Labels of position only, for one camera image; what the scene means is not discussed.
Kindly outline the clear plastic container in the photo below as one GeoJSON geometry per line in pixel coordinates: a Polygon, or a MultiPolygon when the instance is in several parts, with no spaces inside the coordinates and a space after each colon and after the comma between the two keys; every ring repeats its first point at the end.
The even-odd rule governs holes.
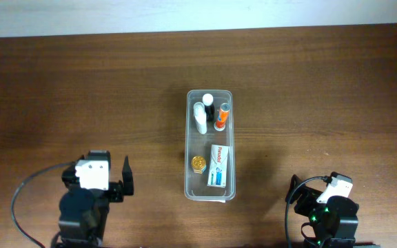
{"type": "Polygon", "coordinates": [[[187,93],[186,116],[185,116],[185,196],[190,200],[225,202],[233,199],[236,195],[235,174],[235,137],[234,137],[234,115],[230,109],[225,123],[225,129],[218,131],[214,122],[207,123],[207,132],[201,134],[196,127],[194,118],[194,104],[203,101],[205,94],[213,96],[215,111],[219,111],[221,104],[227,103],[233,106],[232,93],[228,90],[191,90],[187,93]],[[215,181],[211,176],[210,169],[203,173],[194,172],[192,159],[202,156],[206,164],[211,162],[212,146],[223,145],[228,147],[226,176],[221,178],[224,187],[213,187],[209,184],[215,181]]]}

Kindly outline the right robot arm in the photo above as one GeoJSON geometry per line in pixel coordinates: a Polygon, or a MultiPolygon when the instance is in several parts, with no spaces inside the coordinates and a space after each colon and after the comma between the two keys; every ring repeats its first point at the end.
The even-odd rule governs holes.
{"type": "Polygon", "coordinates": [[[353,180],[337,172],[305,180],[294,174],[285,198],[287,246],[292,246],[288,230],[289,209],[291,204],[295,204],[295,213],[308,218],[308,221],[301,225],[301,229],[310,226],[314,231],[313,237],[301,231],[304,247],[380,248],[380,245],[372,242],[357,242],[355,239],[359,204],[349,198],[352,187],[353,180]]]}

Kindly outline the small jar gold lid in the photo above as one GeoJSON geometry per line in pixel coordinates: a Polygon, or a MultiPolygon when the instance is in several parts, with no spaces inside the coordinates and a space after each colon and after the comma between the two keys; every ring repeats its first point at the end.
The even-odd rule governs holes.
{"type": "Polygon", "coordinates": [[[202,174],[206,170],[207,163],[203,156],[195,156],[192,158],[191,166],[194,173],[202,174]]]}

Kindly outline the white Panadol medicine box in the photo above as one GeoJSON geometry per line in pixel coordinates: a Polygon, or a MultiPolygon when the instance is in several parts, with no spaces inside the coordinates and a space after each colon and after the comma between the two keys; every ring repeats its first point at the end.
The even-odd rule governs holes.
{"type": "Polygon", "coordinates": [[[209,187],[226,188],[229,147],[212,145],[210,154],[210,170],[207,185],[209,187]]]}

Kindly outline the orange tablet tube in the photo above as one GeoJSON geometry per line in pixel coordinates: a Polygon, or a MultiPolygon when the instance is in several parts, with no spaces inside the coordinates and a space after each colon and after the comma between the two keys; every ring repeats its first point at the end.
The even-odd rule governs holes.
{"type": "Polygon", "coordinates": [[[223,131],[226,126],[226,122],[229,118],[230,115],[230,104],[229,103],[222,103],[220,105],[219,111],[218,111],[218,116],[216,119],[216,122],[214,123],[214,129],[216,131],[223,131]]]}

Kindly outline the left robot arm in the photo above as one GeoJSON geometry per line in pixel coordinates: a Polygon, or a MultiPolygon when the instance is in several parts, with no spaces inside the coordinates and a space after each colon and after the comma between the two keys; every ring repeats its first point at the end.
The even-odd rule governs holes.
{"type": "Polygon", "coordinates": [[[110,180],[111,155],[90,150],[71,162],[61,180],[68,191],[59,202],[59,231],[51,247],[101,247],[111,203],[122,203],[134,194],[129,158],[125,157],[122,179],[110,180]]]}

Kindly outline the dark bottle white cap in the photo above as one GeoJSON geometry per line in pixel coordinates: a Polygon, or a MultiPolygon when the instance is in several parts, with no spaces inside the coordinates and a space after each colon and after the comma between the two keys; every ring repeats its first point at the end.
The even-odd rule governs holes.
{"type": "Polygon", "coordinates": [[[207,121],[213,121],[214,113],[215,113],[214,97],[209,93],[204,94],[202,98],[202,102],[205,106],[207,121]]]}

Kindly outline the white spray bottle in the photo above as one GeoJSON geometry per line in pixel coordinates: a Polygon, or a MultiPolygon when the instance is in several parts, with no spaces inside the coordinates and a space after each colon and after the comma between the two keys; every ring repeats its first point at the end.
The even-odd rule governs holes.
{"type": "Polygon", "coordinates": [[[205,106],[202,102],[196,102],[194,104],[194,119],[196,122],[196,128],[200,134],[206,134],[207,132],[207,116],[205,112],[205,106]]]}

